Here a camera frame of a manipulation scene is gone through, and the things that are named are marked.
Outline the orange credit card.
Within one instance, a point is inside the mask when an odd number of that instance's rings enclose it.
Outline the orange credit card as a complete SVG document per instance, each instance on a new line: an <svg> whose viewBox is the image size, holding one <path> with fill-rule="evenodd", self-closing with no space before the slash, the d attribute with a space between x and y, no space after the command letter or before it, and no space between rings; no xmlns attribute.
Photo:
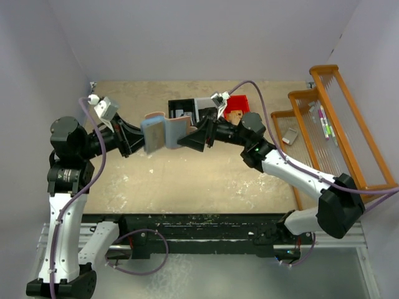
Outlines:
<svg viewBox="0 0 399 299"><path fill-rule="evenodd" d="M163 123L154 123L145 128L145 151L152 153L162 148L165 144Z"/></svg>

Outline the pink leather card holder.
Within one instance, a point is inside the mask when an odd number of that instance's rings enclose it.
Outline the pink leather card holder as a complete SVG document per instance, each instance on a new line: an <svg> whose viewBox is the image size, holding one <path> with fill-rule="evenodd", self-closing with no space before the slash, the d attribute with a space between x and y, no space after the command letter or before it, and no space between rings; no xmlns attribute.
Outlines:
<svg viewBox="0 0 399 299"><path fill-rule="evenodd" d="M165 134L165 144L162 148L169 150L177 150L181 148L182 146L178 145L177 143L178 139L186 136L188 133L196 129L196 127L191 124L191 118L189 116L168 118L165 116L164 112L153 112L145 115L145 119L140 123L140 129L144 135L144 140L145 128L151 124L159 122L163 123ZM147 153L145 148L146 146L144 145L144 152L146 154L152 154Z"/></svg>

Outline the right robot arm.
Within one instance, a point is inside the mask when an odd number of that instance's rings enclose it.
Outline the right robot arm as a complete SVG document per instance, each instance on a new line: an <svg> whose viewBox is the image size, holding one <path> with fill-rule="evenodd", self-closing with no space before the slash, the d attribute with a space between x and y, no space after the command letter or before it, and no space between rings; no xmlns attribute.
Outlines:
<svg viewBox="0 0 399 299"><path fill-rule="evenodd" d="M351 192L356 188L354 180L347 174L323 173L280 152L265 139L265 130L260 115L253 112L244 114L237 125L206 116L178 144L197 151L212 147L214 141L240 145L249 168L277 177L316 200L315 208L283 216L277 228L281 242L291 244L299 235L318 230L343 238L365 212L360 195Z"/></svg>

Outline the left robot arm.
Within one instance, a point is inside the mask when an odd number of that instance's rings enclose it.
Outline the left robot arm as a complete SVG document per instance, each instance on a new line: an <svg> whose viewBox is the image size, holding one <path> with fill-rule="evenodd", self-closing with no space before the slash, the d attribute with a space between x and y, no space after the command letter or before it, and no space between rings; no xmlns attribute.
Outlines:
<svg viewBox="0 0 399 299"><path fill-rule="evenodd" d="M97 270L108 247L122 244L128 229L116 221L101 221L81 247L80 231L90 187L98 180L91 162L96 156L118 149L127 158L144 145L139 128L115 115L92 133L71 116L57 119L50 127L50 169L47 173L50 223L47 246L37 278L26 286L34 298L92 298Z"/></svg>

